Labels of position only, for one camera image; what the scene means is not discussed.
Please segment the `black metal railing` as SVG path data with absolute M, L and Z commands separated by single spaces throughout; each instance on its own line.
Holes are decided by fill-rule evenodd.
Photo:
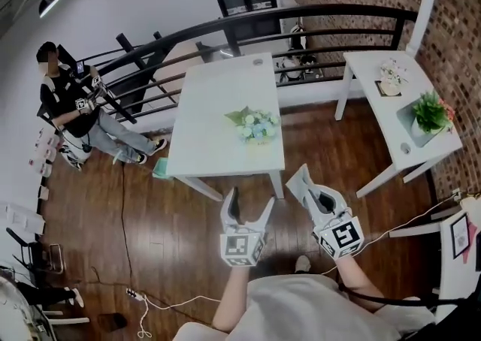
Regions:
M 306 32 L 272 32 L 269 35 L 255 37 L 238 37 L 236 34 L 237 29 L 241 26 L 259 26 L 264 23 L 279 25 L 282 20 L 286 19 L 331 16 L 390 18 L 395 20 L 395 27 L 393 29 L 336 28 L 314 29 Z M 102 86 L 95 86 L 93 80 L 88 76 L 80 79 L 80 84 L 86 88 L 87 104 L 110 105 L 111 113 L 119 114 L 121 121 L 136 123 L 138 118 L 144 115 L 140 107 L 155 100 L 154 98 L 145 98 L 144 94 L 148 89 L 152 87 L 162 88 L 164 84 L 182 79 L 185 76 L 180 73 L 164 80 L 154 80 L 153 75 L 160 68 L 198 56 L 205 57 L 226 48 L 229 48 L 235 56 L 239 56 L 241 54 L 240 48 L 251 44 L 324 35 L 389 35 L 392 38 L 391 43 L 380 45 L 378 48 L 379 50 L 396 50 L 401 40 L 405 22 L 414 22 L 417 17 L 418 14 L 415 11 L 353 4 L 307 5 L 252 11 L 202 23 L 165 37 L 159 37 L 148 44 L 133 47 L 124 56 L 104 62 L 99 71 L 101 74 L 109 74 L 131 63 L 135 63 L 139 67 L 137 71 Z M 167 54 L 178 43 L 215 32 L 224 33 L 227 40 L 225 44 L 200 48 L 194 53 L 168 59 Z

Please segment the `metal frame stand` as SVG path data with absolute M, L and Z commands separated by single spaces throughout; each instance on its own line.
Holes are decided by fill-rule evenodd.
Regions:
M 63 274 L 65 262 L 62 254 L 62 247 L 58 243 L 48 246 L 49 268 L 52 273 Z

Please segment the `blue flower pot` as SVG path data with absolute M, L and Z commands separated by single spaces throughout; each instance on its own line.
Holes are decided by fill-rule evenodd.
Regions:
M 254 110 L 246 106 L 225 114 L 237 129 L 237 135 L 244 143 L 266 144 L 280 132 L 279 115 L 265 110 Z

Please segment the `white desk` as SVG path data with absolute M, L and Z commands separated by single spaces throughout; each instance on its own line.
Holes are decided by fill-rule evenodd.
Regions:
M 469 224 L 469 247 L 456 259 L 452 255 L 450 225 L 463 213 L 467 214 Z M 481 277 L 475 271 L 475 237 L 481 231 L 481 196 L 466 197 L 459 208 L 444 220 L 411 228 L 399 228 L 389 233 L 389 237 L 415 237 L 423 234 L 440 235 L 440 299 L 466 298 L 474 292 Z

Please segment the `grey wiping cloth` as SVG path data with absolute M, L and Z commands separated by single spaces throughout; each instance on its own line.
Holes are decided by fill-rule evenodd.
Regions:
M 316 193 L 316 186 L 310 177 L 307 164 L 300 166 L 288 180 L 286 187 L 302 207 L 307 208 L 306 196 L 309 192 Z

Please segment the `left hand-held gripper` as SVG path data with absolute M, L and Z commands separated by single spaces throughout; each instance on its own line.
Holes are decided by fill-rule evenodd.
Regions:
M 226 195 L 220 211 L 223 232 L 220 234 L 220 255 L 231 267 L 254 267 L 265 247 L 266 226 L 275 197 L 271 197 L 260 217 L 241 225 L 238 204 L 239 191 L 235 186 Z

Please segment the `black white bags heap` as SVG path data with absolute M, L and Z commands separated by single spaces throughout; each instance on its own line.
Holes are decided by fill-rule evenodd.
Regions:
M 307 48 L 306 36 L 292 36 L 289 38 L 289 51 L 305 50 Z M 279 69 L 289 69 L 280 73 L 279 82 L 288 83 L 310 78 L 320 79 L 324 77 L 321 68 L 313 68 L 317 65 L 317 58 L 314 55 L 303 55 L 296 53 L 284 56 L 278 63 Z

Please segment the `white chair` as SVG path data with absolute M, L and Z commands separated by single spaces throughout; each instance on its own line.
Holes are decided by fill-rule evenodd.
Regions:
M 88 317 L 79 318 L 61 318 L 63 315 L 62 311 L 43 311 L 37 306 L 33 306 L 39 315 L 50 325 L 60 326 L 60 325 L 73 325 L 73 324 L 88 324 L 90 319 Z

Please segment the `teal dustpan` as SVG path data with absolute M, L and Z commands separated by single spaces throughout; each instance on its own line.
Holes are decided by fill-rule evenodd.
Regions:
M 155 167 L 153 168 L 153 173 L 152 173 L 153 177 L 160 180 L 169 180 L 170 177 L 167 175 L 167 172 L 166 172 L 167 164 L 168 164 L 168 158 L 160 157 L 157 160 Z

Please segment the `white flat box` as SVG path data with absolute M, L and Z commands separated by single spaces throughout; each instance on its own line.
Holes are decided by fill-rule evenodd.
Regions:
M 41 215 L 31 210 L 0 201 L 0 224 L 26 233 L 42 235 L 45 221 Z

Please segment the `person's left forearm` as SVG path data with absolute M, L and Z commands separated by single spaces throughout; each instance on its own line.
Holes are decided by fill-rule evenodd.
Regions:
M 232 331 L 247 308 L 247 286 L 250 269 L 233 267 L 228 277 L 221 301 L 216 309 L 212 325 L 223 332 Z

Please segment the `large white table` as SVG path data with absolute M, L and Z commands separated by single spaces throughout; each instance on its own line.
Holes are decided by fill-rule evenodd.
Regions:
M 262 65 L 254 65 L 262 59 Z M 283 138 L 244 143 L 225 114 L 244 107 L 280 116 L 271 53 L 257 53 L 191 67 L 181 89 L 168 153 L 167 175 L 214 201 L 223 196 L 205 177 L 267 174 L 277 198 L 284 197 Z

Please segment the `pink flower plant pot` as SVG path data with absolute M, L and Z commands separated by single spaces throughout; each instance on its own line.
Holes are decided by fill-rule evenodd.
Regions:
M 438 103 L 443 107 L 446 118 L 452 122 L 455 118 L 455 111 L 454 109 L 448 105 L 442 98 L 439 99 Z

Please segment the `white and black bag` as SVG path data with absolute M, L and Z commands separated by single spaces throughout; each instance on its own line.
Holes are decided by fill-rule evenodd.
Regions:
M 59 153 L 70 166 L 78 171 L 82 171 L 83 165 L 91 155 L 91 152 L 85 152 L 83 148 L 70 147 L 66 143 L 61 145 Z

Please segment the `grey tray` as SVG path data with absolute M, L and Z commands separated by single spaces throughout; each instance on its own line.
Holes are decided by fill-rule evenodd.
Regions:
M 414 111 L 414 106 L 417 105 L 418 101 L 413 101 L 410 104 L 406 105 L 402 109 L 397 111 L 397 117 L 399 122 L 403 125 L 411 139 L 413 140 L 414 144 L 422 148 L 427 143 L 429 143 L 434 137 L 438 136 L 439 134 L 445 134 L 451 132 L 451 125 L 447 125 L 443 128 L 439 128 L 437 130 L 433 130 L 431 132 L 423 131 L 416 118 L 416 114 Z

